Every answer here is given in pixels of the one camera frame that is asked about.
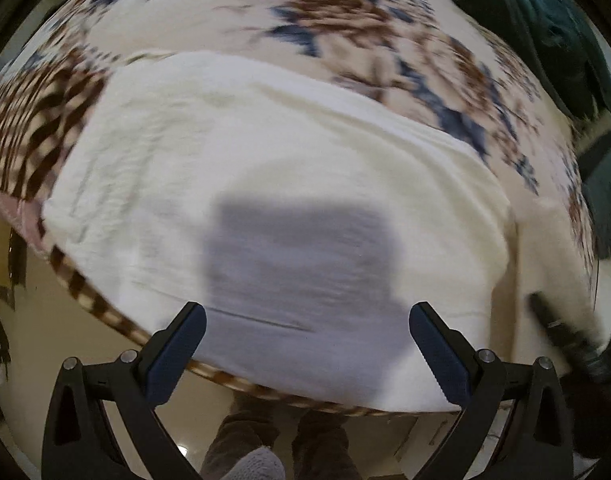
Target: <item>floral blanket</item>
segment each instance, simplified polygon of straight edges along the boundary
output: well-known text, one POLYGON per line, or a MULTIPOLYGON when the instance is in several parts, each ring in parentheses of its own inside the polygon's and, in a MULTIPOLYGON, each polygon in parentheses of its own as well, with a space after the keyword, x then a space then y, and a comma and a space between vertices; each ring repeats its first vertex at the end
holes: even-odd
MULTIPOLYGON (((467 142, 518 217, 537 196, 568 211, 589 283, 592 230, 570 125, 513 51, 450 0, 70 0, 0 74, 0 192, 39 204, 49 196, 127 56, 203 49, 342 86, 467 142)), ((49 233, 33 228, 73 296, 143 343, 148 335, 93 290, 49 233)), ((194 371, 239 389, 246 383, 203 364, 194 371)))

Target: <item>floor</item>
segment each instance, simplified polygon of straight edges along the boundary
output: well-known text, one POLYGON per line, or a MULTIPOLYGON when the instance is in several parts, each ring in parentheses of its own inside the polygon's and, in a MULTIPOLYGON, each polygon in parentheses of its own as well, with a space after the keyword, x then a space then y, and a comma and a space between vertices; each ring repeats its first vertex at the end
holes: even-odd
MULTIPOLYGON (((86 364, 114 360, 134 345, 86 313, 61 287, 45 262, 28 254, 25 288, 15 290, 16 309, 0 302, 0 318, 10 340, 9 379, 0 384, 0 404, 15 445, 40 468, 47 407, 63 360, 77 356, 86 364)), ((185 372, 172 399, 157 409, 174 441, 188 449, 196 468, 228 412, 231 392, 185 372)), ((109 417, 132 470, 149 478, 113 403, 109 417)), ((282 431, 276 453, 290 469, 290 443, 300 411, 282 408, 276 423, 282 431)), ((394 454, 410 432, 415 417, 363 417, 346 424, 350 453, 362 476, 401 472, 394 454)))

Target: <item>person's leg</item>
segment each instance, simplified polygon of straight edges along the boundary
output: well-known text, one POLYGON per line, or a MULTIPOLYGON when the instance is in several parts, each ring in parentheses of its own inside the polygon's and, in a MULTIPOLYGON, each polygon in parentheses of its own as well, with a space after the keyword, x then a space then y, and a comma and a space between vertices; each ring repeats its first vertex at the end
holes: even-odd
POLYGON ((272 408, 267 400, 234 394, 230 415, 223 419, 205 455, 200 471, 204 480, 220 480, 248 453, 274 445, 278 430, 272 422, 272 408))
POLYGON ((315 411, 303 415, 292 443, 295 480, 361 480, 348 454, 345 420, 315 411))

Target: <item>floral pattern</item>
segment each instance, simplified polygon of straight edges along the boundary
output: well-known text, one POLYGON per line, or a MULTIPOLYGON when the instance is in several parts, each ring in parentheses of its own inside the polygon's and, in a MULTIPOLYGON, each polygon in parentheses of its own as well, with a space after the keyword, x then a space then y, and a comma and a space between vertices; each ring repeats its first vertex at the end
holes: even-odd
MULTIPOLYGON (((570 139, 551 138, 561 129, 544 105, 540 84, 504 41, 447 0, 218 0, 211 8, 193 0, 70 0, 39 31, 45 39, 22 70, 76 49, 84 52, 88 70, 111 73, 124 59, 122 40, 99 44, 90 34, 117 6, 122 11, 113 20, 136 13, 146 23, 148 6, 156 2, 170 6, 172 22, 176 13, 196 9, 202 20, 196 26, 213 38, 201 39, 198 48, 278 63, 467 142, 502 184, 512 181, 508 194, 518 192, 519 184, 532 196, 548 196, 556 182, 579 251, 587 265, 592 263, 589 214, 570 158, 570 139), (446 15, 451 17, 442 23, 446 15), (471 32, 464 34, 473 28, 477 41, 471 32), (549 165, 546 159, 555 162, 549 165)), ((141 48, 168 48, 162 25, 151 21, 150 26, 141 48)), ((184 43, 184 27, 178 23, 174 48, 197 48, 184 43)))

